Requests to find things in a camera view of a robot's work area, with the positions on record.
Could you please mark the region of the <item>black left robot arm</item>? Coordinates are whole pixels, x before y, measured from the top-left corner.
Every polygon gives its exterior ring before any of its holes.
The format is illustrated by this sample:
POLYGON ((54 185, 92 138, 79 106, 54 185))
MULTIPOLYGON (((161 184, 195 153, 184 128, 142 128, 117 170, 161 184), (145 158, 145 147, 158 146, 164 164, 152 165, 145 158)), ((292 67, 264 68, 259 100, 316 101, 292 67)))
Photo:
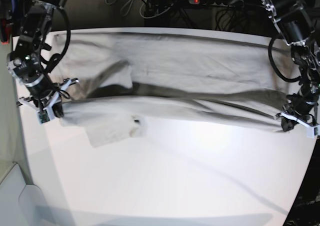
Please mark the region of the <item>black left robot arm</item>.
POLYGON ((314 37, 315 27, 306 11, 304 0, 261 0, 261 3, 278 36, 290 47, 291 59, 298 66, 300 75, 296 78, 285 77, 276 67, 272 55, 273 37, 268 46, 268 57, 276 75, 287 83, 297 82, 298 93, 288 95, 287 103, 277 115, 281 119, 283 131, 292 130, 295 125, 306 127, 308 137, 320 135, 318 101, 320 99, 320 47, 314 37))

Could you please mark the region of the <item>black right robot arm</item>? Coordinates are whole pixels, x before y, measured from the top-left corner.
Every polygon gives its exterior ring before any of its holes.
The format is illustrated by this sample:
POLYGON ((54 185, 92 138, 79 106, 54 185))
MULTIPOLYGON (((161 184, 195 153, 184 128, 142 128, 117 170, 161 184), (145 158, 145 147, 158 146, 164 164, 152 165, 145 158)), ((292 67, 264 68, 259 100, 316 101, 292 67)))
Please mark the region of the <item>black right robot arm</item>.
POLYGON ((29 97, 19 98, 17 105, 32 108, 39 123, 43 124, 64 116, 62 99, 70 98, 67 89, 79 80, 66 78, 61 83, 54 83, 49 77, 65 56, 71 42, 71 25, 64 9, 67 0, 31 1, 33 4, 23 17, 15 50, 7 57, 7 69, 30 93, 29 97), (52 29, 53 14, 56 11, 65 22, 66 39, 62 52, 45 60, 41 52, 51 50, 46 38, 52 29))

